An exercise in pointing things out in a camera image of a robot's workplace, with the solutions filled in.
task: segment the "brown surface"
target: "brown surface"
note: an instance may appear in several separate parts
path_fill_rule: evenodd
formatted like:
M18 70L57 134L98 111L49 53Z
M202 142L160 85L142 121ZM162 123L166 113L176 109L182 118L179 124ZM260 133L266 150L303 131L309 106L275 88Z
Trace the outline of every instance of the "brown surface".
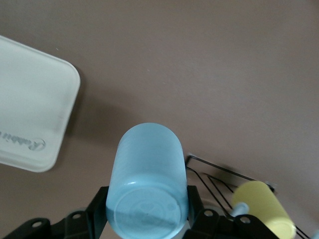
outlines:
M87 206L122 134L147 121L185 153L279 184L294 221L319 228L317 1L2 0L0 34L82 78L54 168L0 165L0 237Z

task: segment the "yellow object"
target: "yellow object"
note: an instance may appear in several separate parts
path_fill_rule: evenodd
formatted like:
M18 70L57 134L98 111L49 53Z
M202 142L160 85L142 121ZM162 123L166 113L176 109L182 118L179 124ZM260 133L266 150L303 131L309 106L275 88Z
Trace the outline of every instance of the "yellow object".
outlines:
M232 198L232 206L244 202L249 206L248 214L257 217L279 239L293 239L296 226L267 184L251 181L241 185Z

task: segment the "wire rack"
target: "wire rack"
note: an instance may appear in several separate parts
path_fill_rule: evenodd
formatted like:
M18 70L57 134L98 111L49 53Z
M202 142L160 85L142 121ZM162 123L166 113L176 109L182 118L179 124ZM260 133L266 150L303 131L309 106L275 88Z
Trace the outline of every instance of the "wire rack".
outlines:
M227 167L221 167L205 161L194 155L186 158L188 184L196 185L206 208L217 211L220 215L231 217L230 204L234 190L244 182L255 181L255 179L234 172ZM266 182L270 189L276 194L276 184ZM310 237L297 227L296 239L309 239Z

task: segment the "yellow cup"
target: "yellow cup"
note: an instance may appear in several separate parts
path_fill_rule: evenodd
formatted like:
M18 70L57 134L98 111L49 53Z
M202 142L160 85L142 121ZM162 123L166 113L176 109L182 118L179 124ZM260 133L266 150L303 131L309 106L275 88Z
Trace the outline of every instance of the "yellow cup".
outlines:
M257 217L279 239L293 239L296 226L267 184L259 181L244 183L233 194L232 206L244 202L248 214Z

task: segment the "white plastic tray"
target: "white plastic tray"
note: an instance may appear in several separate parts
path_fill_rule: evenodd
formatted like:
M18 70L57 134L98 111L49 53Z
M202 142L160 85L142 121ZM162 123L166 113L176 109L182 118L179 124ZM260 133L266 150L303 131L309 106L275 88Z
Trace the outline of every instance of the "white plastic tray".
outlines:
M53 167L79 87L70 63L0 36L0 163Z

